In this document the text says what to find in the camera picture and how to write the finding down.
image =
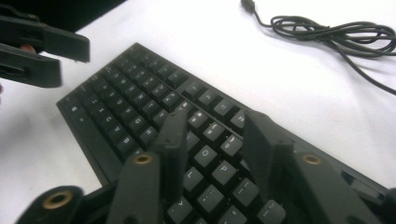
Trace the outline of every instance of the brass insert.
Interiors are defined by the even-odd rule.
[[[45,209],[56,209],[69,203],[72,199],[73,194],[70,190],[55,192],[43,202],[43,207]]]
[[[306,163],[312,164],[312,165],[319,165],[321,164],[321,159],[317,156],[314,155],[304,155],[303,160]]]
[[[149,155],[140,155],[138,157],[134,158],[134,162],[137,164],[146,164],[151,162],[152,157],[150,157]]]

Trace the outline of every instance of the keyboard key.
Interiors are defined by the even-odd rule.
[[[198,163],[204,171],[209,171],[210,168],[217,163],[216,157],[218,153],[215,152],[211,147],[204,146],[195,156],[194,160]]]
[[[194,194],[200,190],[205,184],[204,176],[199,173],[194,167],[191,167],[189,171],[184,175],[184,190],[190,197],[194,197]]]
[[[286,212],[274,200],[269,200],[260,210],[257,217],[263,224],[280,224],[286,217]]]
[[[239,158],[239,154],[237,152],[242,148],[242,140],[231,135],[222,145],[221,150],[224,152],[226,158],[230,159],[231,161],[235,161]]]
[[[222,187],[228,188],[237,178],[236,169],[227,161],[223,161],[213,171],[212,176],[221,184]]]
[[[171,91],[165,98],[163,98],[163,106],[168,112],[172,112],[178,106],[180,101],[180,96]]]
[[[146,118],[153,119],[160,109],[160,106],[155,101],[151,100],[143,106],[142,112]]]
[[[101,102],[101,100],[99,99],[99,97],[97,97],[97,95],[93,94],[84,101],[84,105],[88,109],[90,109],[90,108],[93,108],[94,106],[98,105],[100,102]]]
[[[195,102],[202,93],[204,93],[204,91],[206,91],[206,88],[204,88],[203,85],[197,82],[192,82],[190,86],[183,91],[183,94]]]
[[[152,126],[149,126],[145,131],[143,131],[139,135],[139,140],[143,148],[147,148],[157,135],[158,132]]]
[[[98,105],[94,106],[90,110],[91,115],[96,119],[99,120],[105,116],[111,115],[110,110],[103,103],[99,103]]]
[[[148,125],[148,122],[140,115],[134,117],[129,123],[129,130],[134,136],[137,136],[144,127]]]
[[[177,89],[184,81],[187,80],[187,78],[188,77],[182,72],[176,70],[166,79],[166,83],[168,83],[171,87]]]
[[[234,111],[235,106],[233,104],[227,100],[222,100],[213,109],[213,114],[217,119],[221,120],[222,122],[226,122],[228,119],[230,119],[230,116]]]
[[[117,144],[117,151],[118,151],[120,157],[123,160],[126,160],[128,158],[128,156],[130,156],[135,151],[135,148],[137,146],[138,146],[138,144],[131,137],[131,135],[127,135],[127,136],[123,137]]]
[[[259,196],[259,189],[249,179],[245,178],[233,191],[235,199],[245,208],[250,208]]]
[[[204,138],[210,143],[211,146],[216,147],[218,144],[222,143],[225,140],[225,134],[225,129],[216,122],[213,122],[204,131]]]
[[[124,123],[128,123],[129,120],[135,116],[137,113],[137,111],[131,107],[130,105],[126,106],[125,108],[123,108],[120,112],[120,117],[121,119],[124,121]]]
[[[189,115],[191,111],[194,109],[193,105],[190,104],[187,101],[183,101],[177,108],[176,110],[185,110],[187,111],[187,114]]]
[[[156,73],[156,76],[165,81],[169,74],[173,71],[173,67],[172,65],[170,65],[169,63],[165,64],[163,67],[161,67],[158,72]]]
[[[145,105],[150,100],[149,96],[144,92],[140,92],[136,95],[136,97],[132,100],[131,104],[137,108],[141,109],[143,105]]]
[[[169,113],[166,110],[162,109],[156,116],[154,116],[152,121],[154,121],[154,127],[157,130],[161,129],[161,127],[163,126],[163,123],[165,122],[166,116],[168,114]]]
[[[203,128],[207,127],[207,124],[210,122],[209,117],[201,111],[197,111],[190,119],[189,124],[190,127],[200,133]]]
[[[224,196],[213,185],[210,185],[197,199],[209,218],[212,218],[224,205]]]
[[[200,139],[197,137],[197,135],[195,135],[194,133],[192,133],[191,131],[189,131],[187,133],[187,151],[189,152],[189,154],[195,154],[196,149],[201,145],[201,141]]]
[[[198,104],[206,111],[212,109],[219,101],[219,97],[213,91],[206,91],[199,99]]]
[[[207,224],[207,222],[203,218],[199,218],[194,224]]]
[[[184,197],[181,197],[180,201],[174,203],[167,211],[170,219],[176,223],[190,223],[191,215],[193,215],[193,209],[189,202]]]
[[[245,224],[248,219],[234,206],[231,206],[220,218],[219,224]]]
[[[107,131],[108,137],[111,141],[116,144],[121,137],[127,135],[126,130],[119,123],[115,123],[110,129]]]
[[[163,97],[169,92],[169,88],[165,87],[165,85],[160,84],[158,85],[152,92],[152,98],[157,101],[160,102],[163,100]]]
[[[235,116],[230,120],[231,128],[238,133],[242,133],[245,126],[245,113],[243,110],[239,110]]]
[[[160,84],[154,77],[149,77],[142,84],[142,89],[146,93],[150,93],[156,86]]]

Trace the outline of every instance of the black plastic part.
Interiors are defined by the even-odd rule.
[[[106,223],[163,223],[160,168],[160,157],[151,152],[125,161]]]
[[[241,3],[242,3],[242,7],[247,12],[250,12],[250,13],[254,12],[255,4],[254,4],[254,2],[252,0],[241,0]]]
[[[148,151],[162,160],[162,194],[166,203],[179,201],[187,166],[187,112],[178,110],[166,118],[160,134]]]
[[[307,217],[310,222],[305,223],[380,223],[329,163],[294,147],[268,116],[246,111],[244,150],[262,198],[287,201],[289,220],[302,220],[297,216]]]
[[[0,77],[42,88],[62,85],[58,60],[0,44]]]
[[[44,23],[0,16],[0,43],[10,46],[31,45],[69,59],[88,62],[90,40]]]
[[[43,193],[23,213],[17,224],[72,224],[83,200],[78,187],[64,186]]]

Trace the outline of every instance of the black key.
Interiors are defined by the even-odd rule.
[[[158,132],[152,126],[149,126],[139,135],[140,143],[144,148],[147,148],[149,144],[157,137],[157,135]]]
[[[190,223],[191,216],[193,215],[193,209],[189,202],[184,197],[181,197],[180,201],[174,203],[167,211],[170,219],[176,223]]]
[[[242,140],[235,137],[234,135],[231,135],[221,145],[220,148],[224,152],[224,155],[227,158],[231,159],[232,161],[235,161],[239,157],[239,154],[237,154],[237,152],[242,148]]]
[[[198,104],[206,111],[212,109],[219,101],[219,97],[213,91],[206,91],[199,99]]]
[[[245,178],[233,191],[235,199],[245,208],[250,208],[259,196],[259,189],[249,179]]]
[[[148,122],[140,115],[134,117],[128,124],[130,131],[134,136],[137,136],[144,127],[148,125]]]
[[[83,83],[76,88],[74,93],[81,102],[84,102],[93,94],[93,91],[88,84]]]
[[[146,70],[140,69],[136,74],[131,76],[132,82],[137,86],[142,86],[143,82],[149,78],[149,74]]]
[[[110,87],[108,82],[102,78],[97,79],[92,85],[93,89],[98,93],[106,91]]]
[[[102,117],[105,117],[105,116],[108,116],[111,114],[111,112],[107,109],[107,107],[103,103],[100,103],[100,104],[94,106],[90,110],[90,113],[96,119],[100,119]]]
[[[207,222],[203,218],[199,218],[194,224],[207,224]]]
[[[111,141],[116,144],[124,135],[127,135],[126,130],[119,123],[115,123],[110,129],[107,131],[108,137]]]
[[[224,196],[213,185],[210,185],[197,199],[209,218],[220,210],[223,201]]]
[[[154,59],[148,64],[148,70],[154,72],[161,64],[163,64],[161,59]]]
[[[163,98],[163,106],[168,112],[172,112],[178,106],[180,101],[180,96],[171,91],[165,98]]]
[[[129,105],[128,102],[122,98],[122,96],[117,95],[114,97],[113,101],[111,101],[108,106],[112,109],[116,114],[119,114],[124,107]]]
[[[220,218],[219,224],[245,224],[248,219],[234,206],[231,206]]]
[[[122,91],[122,94],[125,96],[126,99],[132,101],[141,90],[132,82],[129,82],[125,86],[125,89]]]
[[[216,157],[218,153],[211,147],[204,146],[195,156],[194,160],[205,170],[209,171],[210,168],[217,163]]]
[[[213,122],[204,131],[205,139],[213,147],[216,147],[218,144],[222,143],[225,140],[223,138],[225,136],[225,134],[226,134],[225,129],[221,125],[217,124],[216,122]]]
[[[228,121],[230,116],[233,115],[236,107],[227,100],[222,100],[213,109],[213,114],[222,122]]]
[[[184,81],[186,81],[187,78],[188,77],[185,74],[176,70],[166,79],[166,83],[168,83],[171,87],[177,89],[177,87],[179,87]]]
[[[159,109],[161,109],[160,106],[155,101],[151,100],[143,106],[142,112],[146,118],[153,119]]]
[[[169,74],[173,71],[173,67],[170,64],[165,64],[156,73],[156,76],[161,80],[165,81]]]
[[[114,88],[109,87],[109,88],[107,88],[107,90],[103,91],[100,94],[100,96],[105,102],[108,103],[108,102],[111,102],[114,97],[120,96],[120,95],[118,94],[118,92],[116,90],[114,90]]]
[[[201,173],[199,173],[199,171],[194,167],[191,167],[184,175],[183,186],[190,197],[193,197],[193,194],[200,190],[204,183],[204,176],[201,175]]]
[[[236,179],[236,169],[227,161],[223,161],[213,171],[212,176],[224,187],[228,188]]]
[[[239,110],[235,116],[230,120],[230,126],[232,129],[241,133],[245,126],[245,113],[243,110]]]
[[[187,133],[186,138],[187,138],[187,151],[189,152],[189,154],[195,154],[196,151],[195,149],[197,149],[198,146],[201,145],[200,139],[197,137],[197,135],[195,135],[191,131]]]
[[[115,122],[117,122],[116,118],[114,118],[113,115],[107,115],[105,117],[103,117],[100,121],[100,126],[102,126],[102,128],[104,130],[107,130],[111,125],[113,125]]]
[[[101,100],[95,94],[93,94],[84,101],[84,105],[90,109],[98,105],[100,102]]]
[[[133,85],[133,83],[128,78],[123,77],[114,85],[119,92],[124,92],[128,90],[128,87]]]
[[[140,92],[136,95],[136,97],[132,100],[132,104],[135,108],[141,109],[143,105],[145,105],[150,100],[149,96],[144,92]]]
[[[125,108],[123,108],[120,112],[120,117],[121,119],[124,121],[124,123],[128,123],[128,121],[134,116],[136,115],[137,111],[134,110],[133,107],[126,106]]]
[[[137,64],[129,62],[122,67],[122,71],[128,76],[132,76],[138,71],[138,68]]]
[[[127,135],[123,137],[117,144],[117,151],[120,157],[125,161],[137,147],[138,144],[136,141],[131,137],[131,135]]]
[[[162,109],[153,119],[154,121],[154,126],[157,130],[160,130],[161,127],[163,126],[163,123],[165,122],[166,116],[168,115],[168,112],[164,109]]]
[[[283,222],[286,212],[277,202],[269,200],[257,214],[257,217],[263,224],[278,224]]]
[[[189,119],[190,127],[198,133],[200,133],[203,130],[203,128],[207,127],[207,124],[209,122],[210,119],[208,118],[208,116],[201,111],[197,111]]]
[[[146,93],[150,93],[158,84],[159,81],[157,81],[157,79],[155,79],[154,77],[149,77],[143,82],[142,89]]]
[[[151,92],[151,95],[155,101],[160,102],[163,100],[165,94],[167,94],[169,91],[169,88],[165,87],[163,84],[160,84]]]
[[[201,84],[197,82],[192,82],[190,86],[183,91],[183,94],[195,102],[202,95],[202,93],[204,93],[205,90],[206,88]]]

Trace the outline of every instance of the black clamp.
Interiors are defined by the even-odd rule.
[[[62,85],[60,62],[19,49],[21,45],[80,62],[90,60],[90,40],[40,22],[35,15],[0,5],[0,77],[42,87]]]

